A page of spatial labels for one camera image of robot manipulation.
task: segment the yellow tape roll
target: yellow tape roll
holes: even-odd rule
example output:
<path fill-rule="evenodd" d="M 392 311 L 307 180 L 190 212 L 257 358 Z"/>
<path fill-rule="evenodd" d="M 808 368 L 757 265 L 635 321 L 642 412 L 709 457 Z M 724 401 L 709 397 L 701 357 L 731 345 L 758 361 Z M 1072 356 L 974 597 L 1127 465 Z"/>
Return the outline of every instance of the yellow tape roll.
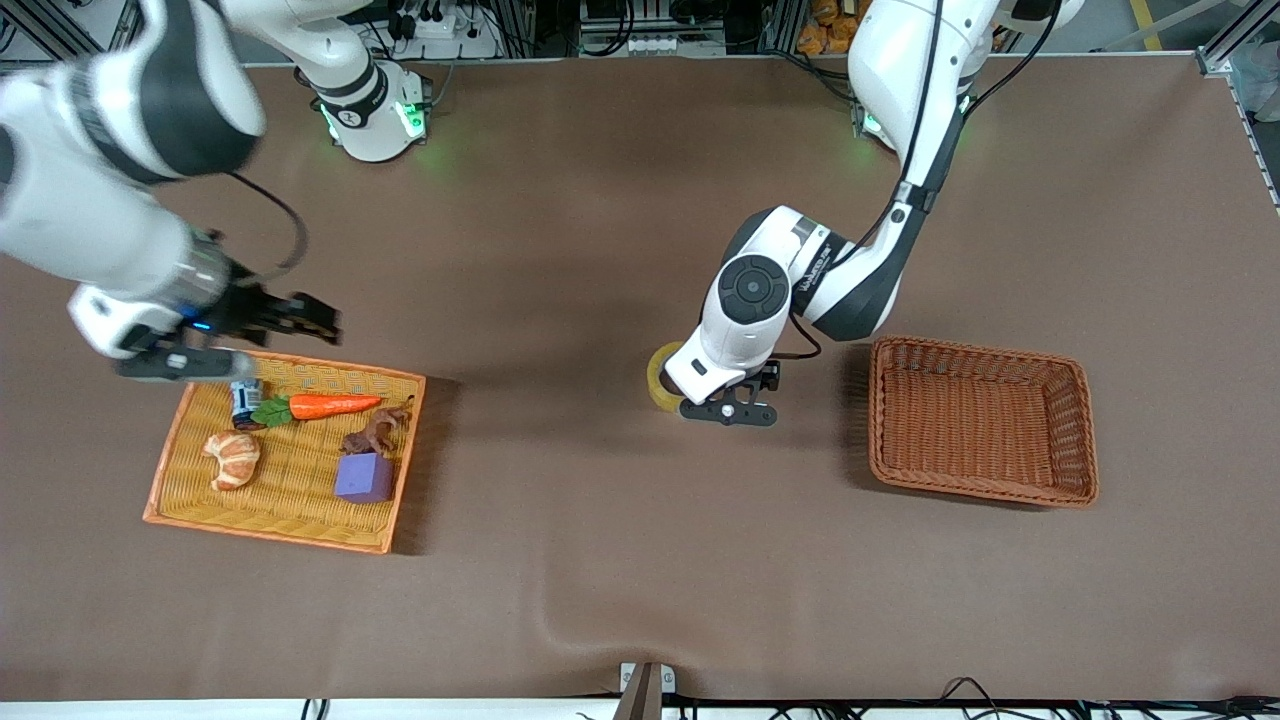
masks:
<path fill-rule="evenodd" d="M 676 354 L 677 350 L 680 350 L 681 345 L 685 343 L 668 342 L 667 345 L 659 347 L 658 351 L 653 354 L 653 357 L 649 359 L 649 369 L 645 373 L 645 379 L 649 380 L 649 397 L 653 400 L 654 405 L 657 405 L 658 407 L 660 407 L 667 413 L 675 413 L 676 410 L 678 410 L 680 401 L 684 400 L 684 397 L 675 395 L 673 392 L 662 387 L 662 379 L 660 379 L 662 365 L 667 361 L 668 357 L 671 357 L 672 355 Z"/>

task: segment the brown wicker basket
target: brown wicker basket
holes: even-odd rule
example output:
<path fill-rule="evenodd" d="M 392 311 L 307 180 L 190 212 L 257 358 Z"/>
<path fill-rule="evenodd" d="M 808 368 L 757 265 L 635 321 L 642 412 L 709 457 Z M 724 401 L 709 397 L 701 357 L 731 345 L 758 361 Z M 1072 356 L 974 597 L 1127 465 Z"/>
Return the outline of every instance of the brown wicker basket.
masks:
<path fill-rule="evenodd" d="M 383 406 L 408 400 L 410 420 L 392 432 L 396 491 L 388 502 L 352 503 L 333 493 L 342 438 L 361 429 L 370 413 L 288 423 L 253 432 L 262 456 L 253 479 L 242 488 L 218 492 L 209 480 L 214 459 L 201 454 L 209 436 L 232 428 L 230 392 L 225 383 L 187 386 L 165 439 L 142 519 L 356 552 L 385 553 L 399 512 L 417 434 L 426 378 L 399 370 L 314 360 L 294 355 L 250 352 L 269 395 L 294 392 L 380 395 Z"/>
<path fill-rule="evenodd" d="M 887 336 L 872 346 L 870 465 L 899 487 L 1055 507 L 1098 497 L 1070 357 Z"/>

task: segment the toy carrot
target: toy carrot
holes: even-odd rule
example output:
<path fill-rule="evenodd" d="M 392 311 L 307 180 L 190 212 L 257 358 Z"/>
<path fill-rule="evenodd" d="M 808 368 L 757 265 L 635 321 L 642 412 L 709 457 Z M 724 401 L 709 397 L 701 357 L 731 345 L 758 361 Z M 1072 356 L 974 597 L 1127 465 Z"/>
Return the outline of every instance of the toy carrot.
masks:
<path fill-rule="evenodd" d="M 319 420 L 333 415 L 360 413 L 381 402 L 376 395 L 292 395 L 264 400 L 253 411 L 253 421 L 269 428 L 291 420 Z"/>

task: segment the purple cube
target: purple cube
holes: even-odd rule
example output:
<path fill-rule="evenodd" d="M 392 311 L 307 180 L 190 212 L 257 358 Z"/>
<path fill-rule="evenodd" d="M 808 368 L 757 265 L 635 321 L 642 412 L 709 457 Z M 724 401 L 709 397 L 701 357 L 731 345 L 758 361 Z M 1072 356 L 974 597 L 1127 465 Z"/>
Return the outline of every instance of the purple cube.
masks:
<path fill-rule="evenodd" d="M 392 461 L 376 452 L 344 455 L 338 461 L 333 493 L 349 502 L 384 502 L 392 498 Z"/>

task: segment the table surface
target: table surface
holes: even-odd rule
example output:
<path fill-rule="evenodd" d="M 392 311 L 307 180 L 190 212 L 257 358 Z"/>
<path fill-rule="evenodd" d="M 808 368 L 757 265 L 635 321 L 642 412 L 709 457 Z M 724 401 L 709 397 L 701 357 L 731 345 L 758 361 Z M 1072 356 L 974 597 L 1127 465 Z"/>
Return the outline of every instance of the table surface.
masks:
<path fill-rule="evenodd" d="M 786 366 L 771 430 L 650 405 L 744 218 L 856 234 L 890 192 L 893 158 L 795 68 L 465 67 L 383 165 L 329 146 L 287 70 L 253 81 L 247 174 L 312 233 L 274 290 L 347 327 L 274 347 L 445 378 L 397 553 L 143 524 L 180 388 L 113 377 L 70 284 L 5 261 L 0 697 L 562 696 L 630 660 L 717 697 L 1276 691 L 1280 222 L 1192 58 L 1032 63 L 966 129 L 884 327 L 1079 359 L 1084 511 L 879 484 L 867 345 Z M 160 195 L 251 264 L 288 250 L 225 178 Z"/>

